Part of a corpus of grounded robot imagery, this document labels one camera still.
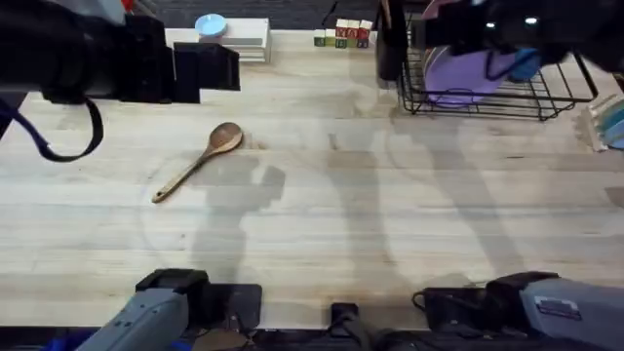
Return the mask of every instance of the dark background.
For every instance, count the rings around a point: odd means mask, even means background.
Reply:
[[[318,29],[334,0],[140,0],[166,27],[190,28],[206,14],[226,18],[269,18],[274,29]],[[378,0],[339,0],[335,18],[373,20]]]

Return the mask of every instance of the spoon handle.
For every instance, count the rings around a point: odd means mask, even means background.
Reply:
[[[171,179],[165,186],[163,186],[156,195],[152,198],[154,204],[158,204],[167,199],[173,194],[192,174],[199,170],[202,165],[208,161],[210,154],[204,154],[200,156],[195,162],[193,162],[184,172]]]

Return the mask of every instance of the wooden table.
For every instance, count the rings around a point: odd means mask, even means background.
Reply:
[[[162,267],[261,284],[266,328],[320,327],[333,301],[412,326],[416,290],[531,269],[624,287],[624,160],[582,145],[575,111],[544,124],[412,117],[377,88],[373,49],[315,48],[306,31],[273,38],[271,64],[242,66],[241,93],[100,101],[104,142],[79,162],[44,161],[10,127],[1,325],[99,326]],[[30,94],[21,112],[57,152],[91,135],[84,107]],[[224,121],[244,128],[244,146],[152,204]]]

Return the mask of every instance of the black wire rack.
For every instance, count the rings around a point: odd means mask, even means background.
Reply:
[[[411,38],[411,15],[408,15],[408,42]],[[571,110],[576,103],[590,102],[598,96],[598,89],[583,59],[576,53],[573,60],[568,60],[565,72],[562,64],[542,67],[528,82],[512,83],[505,81],[491,94],[475,93],[467,90],[426,91],[424,89],[423,58],[424,53],[408,47],[408,56],[404,61],[398,87],[404,109],[413,115],[454,114],[471,116],[499,116],[506,118],[537,118],[547,121],[556,118],[563,111]],[[574,79],[570,86],[567,74],[571,69],[578,71],[581,80]],[[473,102],[462,103],[457,107],[440,106],[430,96],[470,97]]]

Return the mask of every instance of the label sticker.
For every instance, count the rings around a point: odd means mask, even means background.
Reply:
[[[574,321],[580,321],[582,319],[581,313],[578,310],[578,305],[574,301],[536,296],[535,307],[537,307],[539,312],[546,315],[568,318]]]

